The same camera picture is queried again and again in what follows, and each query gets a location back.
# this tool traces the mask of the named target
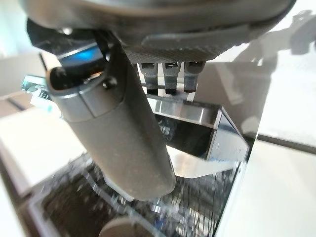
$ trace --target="white countertop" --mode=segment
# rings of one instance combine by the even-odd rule
[[[86,149],[64,120],[33,107],[0,119],[0,152],[21,194]]]
[[[314,237],[316,156],[256,141],[219,237]]]
[[[21,227],[14,207],[6,192],[3,180],[0,176],[0,233],[2,237],[24,237],[25,234]]]

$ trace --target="gray plastic housing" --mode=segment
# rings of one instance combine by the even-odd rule
[[[175,186],[173,167],[126,55],[112,54],[104,73],[86,84],[62,89],[63,77],[63,69],[48,72],[50,95],[105,175],[138,200],[170,193]]]

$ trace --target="robotic arm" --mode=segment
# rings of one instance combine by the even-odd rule
[[[52,99],[105,174],[130,199],[171,192],[175,175],[142,91],[157,94],[157,63],[175,93],[196,89],[205,61],[272,27],[294,0],[24,0],[34,46],[57,55]]]

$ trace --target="wire mesh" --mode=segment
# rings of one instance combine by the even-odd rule
[[[83,168],[70,163],[67,172],[54,178],[42,203],[62,236],[97,237],[107,222],[125,215],[137,220],[153,236],[211,237],[236,171],[237,168],[196,179],[177,177],[170,194],[146,202],[127,202],[106,185],[94,163]],[[93,231],[87,232],[83,226]]]

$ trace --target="reflective metal surface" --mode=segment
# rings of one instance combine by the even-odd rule
[[[232,169],[248,144],[221,106],[148,97],[176,176],[198,178]]]
[[[220,106],[147,96],[154,114],[217,129]]]
[[[175,175],[183,178],[194,179],[216,174],[237,165],[237,162],[234,161],[206,161],[169,146],[167,146],[167,150]]]

